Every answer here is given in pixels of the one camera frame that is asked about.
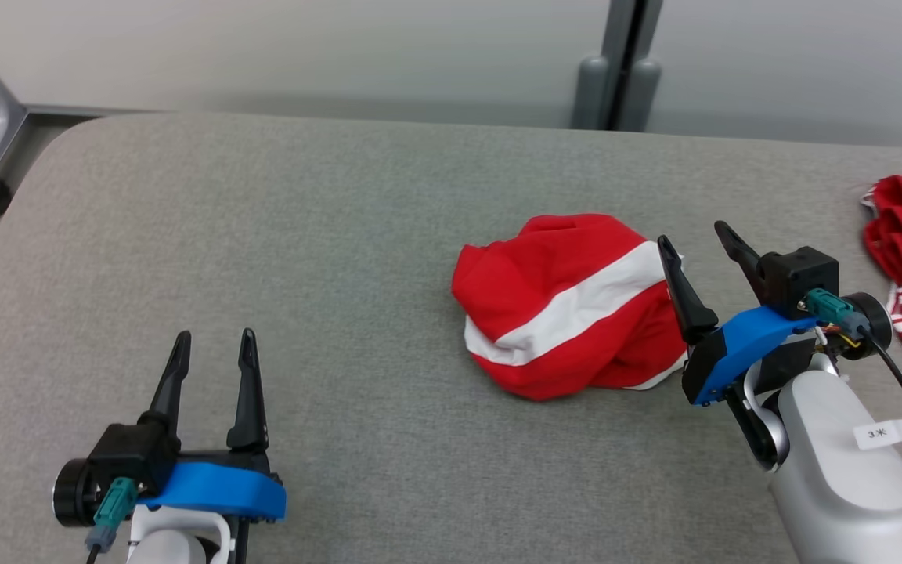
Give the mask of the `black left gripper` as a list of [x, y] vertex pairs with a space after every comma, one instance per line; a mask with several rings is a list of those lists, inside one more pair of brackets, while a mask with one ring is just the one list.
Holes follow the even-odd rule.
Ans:
[[[180, 392], [182, 383], [189, 374], [190, 353], [191, 333], [189, 330], [182, 330], [176, 335], [147, 411], [147, 421], [162, 424], [169, 439], [178, 439]], [[235, 424], [226, 437], [226, 446], [233, 452], [185, 452], [178, 459], [178, 463], [212, 463], [255, 470], [272, 477], [280, 484], [278, 475], [271, 472], [269, 459], [262, 454], [269, 447], [264, 386], [257, 339], [254, 330], [249, 327], [241, 332], [237, 365], [240, 369], [240, 387], [237, 393]], [[64, 527], [90, 527], [96, 510], [103, 503], [104, 495], [103, 487], [91, 474], [88, 461], [84, 458], [73, 458], [61, 468], [60, 474], [55, 479], [54, 516]]]

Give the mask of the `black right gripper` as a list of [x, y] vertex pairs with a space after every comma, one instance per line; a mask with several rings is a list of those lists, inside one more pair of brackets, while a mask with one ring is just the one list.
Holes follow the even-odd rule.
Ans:
[[[767, 289], [759, 261], [761, 257], [724, 221], [713, 224], [717, 238], [731, 261], [740, 267], [762, 305]], [[694, 406], [721, 401], [724, 393], [756, 362], [769, 356], [788, 337], [812, 331], [819, 325], [833, 325], [829, 343], [839, 356], [859, 360], [887, 350], [893, 339], [893, 325], [886, 308], [864, 292], [842, 297], [828, 292], [811, 292], [814, 314], [788, 319], [767, 305], [749, 309], [717, 326], [716, 312], [702, 303], [681, 268], [681, 256], [670, 239], [656, 240], [667, 291], [679, 324], [681, 339], [691, 347], [681, 388]]]

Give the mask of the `red shorts with white stripe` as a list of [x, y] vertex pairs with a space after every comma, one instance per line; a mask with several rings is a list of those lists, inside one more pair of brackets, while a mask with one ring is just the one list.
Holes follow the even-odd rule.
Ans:
[[523, 399], [647, 390], [687, 358], [658, 245], [612, 215], [537, 215], [462, 247], [451, 292], [473, 360]]

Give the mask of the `grey rounded post foot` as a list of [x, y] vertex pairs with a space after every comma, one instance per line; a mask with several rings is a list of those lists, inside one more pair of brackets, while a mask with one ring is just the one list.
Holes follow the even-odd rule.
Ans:
[[606, 128], [606, 86], [609, 62], [602, 55], [590, 55], [580, 61], [570, 128], [601, 131]]
[[647, 129], [661, 76], [661, 64], [651, 57], [640, 58], [631, 64], [624, 78], [617, 114], [616, 128], [619, 131], [644, 132]]

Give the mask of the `grey vertical wall post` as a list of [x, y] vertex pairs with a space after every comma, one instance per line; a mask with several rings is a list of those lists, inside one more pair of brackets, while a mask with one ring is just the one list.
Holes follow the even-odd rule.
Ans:
[[609, 62], [604, 124], [612, 131], [618, 131], [617, 114], [626, 72], [634, 61], [651, 57], [663, 1], [611, 0], [602, 54]]

